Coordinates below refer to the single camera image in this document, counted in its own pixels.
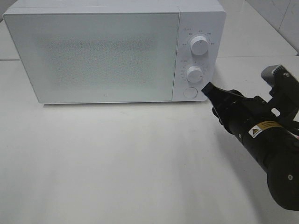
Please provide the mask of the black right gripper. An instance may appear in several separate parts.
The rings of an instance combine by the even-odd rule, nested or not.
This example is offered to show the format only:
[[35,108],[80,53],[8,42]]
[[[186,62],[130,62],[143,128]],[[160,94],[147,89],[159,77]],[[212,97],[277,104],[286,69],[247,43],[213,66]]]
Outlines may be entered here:
[[272,113],[265,109],[260,97],[248,98],[237,90],[226,91],[208,82],[201,92],[211,101],[213,113],[228,131],[248,131],[254,125],[271,121]]

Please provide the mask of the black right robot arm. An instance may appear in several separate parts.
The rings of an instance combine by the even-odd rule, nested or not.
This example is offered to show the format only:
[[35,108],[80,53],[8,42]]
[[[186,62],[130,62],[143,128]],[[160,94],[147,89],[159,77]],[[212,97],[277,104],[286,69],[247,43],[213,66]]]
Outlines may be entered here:
[[213,114],[265,171],[269,192],[286,210],[299,210],[299,140],[276,120],[259,96],[248,98],[208,83],[202,92]]

